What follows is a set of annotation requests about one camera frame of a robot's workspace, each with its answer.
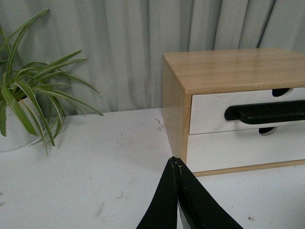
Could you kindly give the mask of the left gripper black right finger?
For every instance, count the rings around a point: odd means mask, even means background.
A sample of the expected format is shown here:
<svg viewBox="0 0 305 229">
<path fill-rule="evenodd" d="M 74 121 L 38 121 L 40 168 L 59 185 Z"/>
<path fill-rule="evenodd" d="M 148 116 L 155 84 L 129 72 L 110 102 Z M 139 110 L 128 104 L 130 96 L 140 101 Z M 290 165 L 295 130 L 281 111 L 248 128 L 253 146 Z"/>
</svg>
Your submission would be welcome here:
<svg viewBox="0 0 305 229">
<path fill-rule="evenodd" d="M 186 164 L 177 158 L 178 203 L 184 229 L 241 229 L 209 194 Z"/>
</svg>

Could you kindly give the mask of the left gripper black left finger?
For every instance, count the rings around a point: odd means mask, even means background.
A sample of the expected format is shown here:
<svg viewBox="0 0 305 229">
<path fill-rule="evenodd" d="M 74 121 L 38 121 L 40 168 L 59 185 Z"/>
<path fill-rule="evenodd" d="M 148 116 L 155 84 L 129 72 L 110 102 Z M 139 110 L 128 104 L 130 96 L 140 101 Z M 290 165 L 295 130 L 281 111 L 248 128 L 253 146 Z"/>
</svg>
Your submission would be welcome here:
<svg viewBox="0 0 305 229">
<path fill-rule="evenodd" d="M 178 183 L 176 165 L 170 158 L 164 168 L 159 184 L 138 229 L 177 228 Z"/>
</svg>

